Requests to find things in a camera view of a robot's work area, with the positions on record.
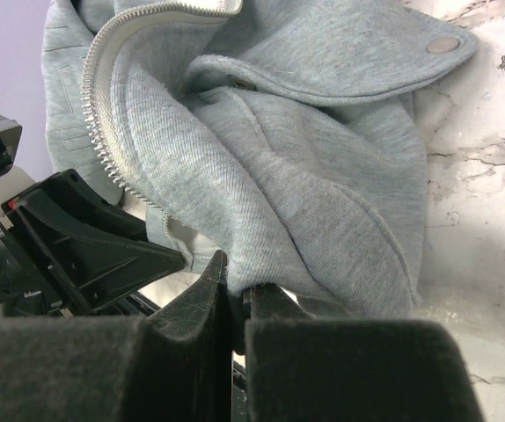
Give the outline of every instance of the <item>purple wall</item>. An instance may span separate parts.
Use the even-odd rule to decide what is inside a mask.
[[[16,164],[36,181],[51,174],[40,61],[48,5],[0,0],[0,114],[24,127]]]

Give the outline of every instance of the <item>zipper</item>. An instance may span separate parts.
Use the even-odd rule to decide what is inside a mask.
[[[232,18],[240,12],[242,0],[233,9],[227,0],[218,1],[220,9],[208,9],[181,3],[149,4],[137,6],[110,19],[96,34],[83,68],[81,100],[84,121],[89,130],[94,149],[104,165],[108,177],[126,192],[160,209],[129,183],[134,169],[122,159],[120,140],[112,119],[110,83],[115,57],[123,43],[138,31],[160,23],[216,23]]]

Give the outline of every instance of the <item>clothing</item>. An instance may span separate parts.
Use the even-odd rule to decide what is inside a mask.
[[[477,41],[393,0],[218,3],[235,16],[122,24],[123,11],[147,2],[85,0],[76,11],[55,0],[43,53],[55,168],[77,168],[120,199],[84,128],[81,68],[108,19],[119,28],[109,40],[147,19],[114,41],[99,94],[85,89],[103,78],[90,66],[83,89],[105,103],[86,110],[89,123],[107,110],[106,130],[91,127],[111,171],[161,207],[149,209],[150,240],[194,249],[194,270],[221,247],[233,294],[276,283],[363,317],[406,315],[418,303],[426,195],[412,92]],[[211,239],[205,251],[195,232]]]

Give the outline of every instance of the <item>snap button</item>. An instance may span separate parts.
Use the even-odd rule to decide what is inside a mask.
[[[432,55],[441,55],[442,53],[449,53],[454,51],[460,45],[460,41],[455,38],[439,38],[437,40],[431,41],[427,45],[427,52]]]
[[[238,77],[230,76],[231,85],[235,88],[239,88],[240,90],[256,90],[256,85],[251,84],[250,82],[244,81],[243,79],[239,79]]]

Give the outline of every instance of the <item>white marble surface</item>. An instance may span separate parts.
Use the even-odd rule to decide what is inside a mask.
[[[423,305],[415,317],[450,331],[486,421],[505,422],[505,0],[404,3],[480,40],[467,64],[415,94],[429,162]],[[193,279],[176,275],[145,292],[166,303]]]

